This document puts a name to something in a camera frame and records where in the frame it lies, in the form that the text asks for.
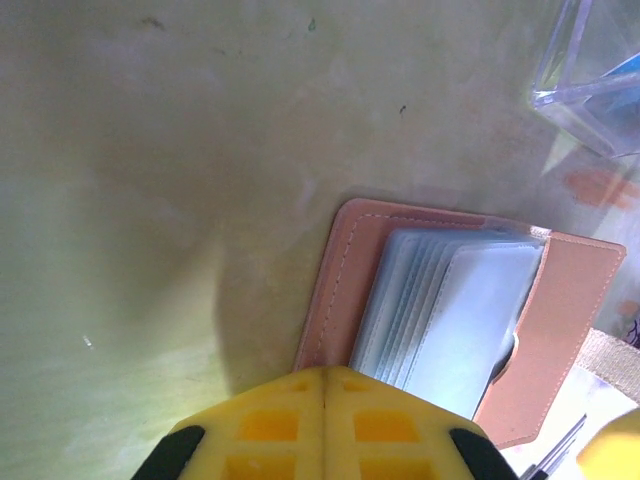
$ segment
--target dark speck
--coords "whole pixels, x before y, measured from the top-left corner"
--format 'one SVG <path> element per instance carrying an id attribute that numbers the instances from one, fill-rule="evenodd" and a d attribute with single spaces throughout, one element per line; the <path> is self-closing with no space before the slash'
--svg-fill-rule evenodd
<path id="1" fill-rule="evenodd" d="M 144 17 L 142 20 L 140 20 L 140 24 L 144 25 L 145 27 L 153 27 L 157 28 L 158 30 L 162 30 L 163 32 L 165 31 L 164 23 L 162 23 L 156 17 Z"/>

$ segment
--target clear plastic box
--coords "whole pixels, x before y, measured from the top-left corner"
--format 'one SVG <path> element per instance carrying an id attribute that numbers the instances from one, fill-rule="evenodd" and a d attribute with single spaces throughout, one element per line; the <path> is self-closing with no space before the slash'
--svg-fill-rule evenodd
<path id="1" fill-rule="evenodd" d="M 640 153 L 640 0 L 565 0 L 531 103 L 605 157 Z"/>

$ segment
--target leather wallet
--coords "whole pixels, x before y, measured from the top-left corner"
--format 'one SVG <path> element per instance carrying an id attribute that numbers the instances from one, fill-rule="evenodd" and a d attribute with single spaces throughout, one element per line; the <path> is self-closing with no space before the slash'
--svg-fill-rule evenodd
<path id="1" fill-rule="evenodd" d="M 624 247 L 491 216 L 350 200 L 333 223 L 294 370 L 349 364 L 385 244 L 398 229 L 508 229 L 542 243 L 515 327 L 515 348 L 474 416 L 499 448 L 533 441 L 625 256 Z"/>

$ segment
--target beige strap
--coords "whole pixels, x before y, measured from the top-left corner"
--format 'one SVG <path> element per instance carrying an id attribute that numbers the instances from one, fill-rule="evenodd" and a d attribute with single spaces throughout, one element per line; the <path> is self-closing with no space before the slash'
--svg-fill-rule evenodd
<path id="1" fill-rule="evenodd" d="M 640 350 L 637 348 L 592 328 L 580 349 L 576 365 L 640 404 Z"/>

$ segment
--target yellow object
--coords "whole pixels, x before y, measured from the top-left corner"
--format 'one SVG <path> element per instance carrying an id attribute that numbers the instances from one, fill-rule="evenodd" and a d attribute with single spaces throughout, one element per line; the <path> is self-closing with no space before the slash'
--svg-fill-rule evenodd
<path id="1" fill-rule="evenodd" d="M 348 368 L 327 367 L 288 375 L 178 423 L 134 476 L 151 478 L 516 476 L 473 422 Z"/>
<path id="2" fill-rule="evenodd" d="M 589 480 L 640 480 L 640 409 L 613 420 L 578 455 Z"/>

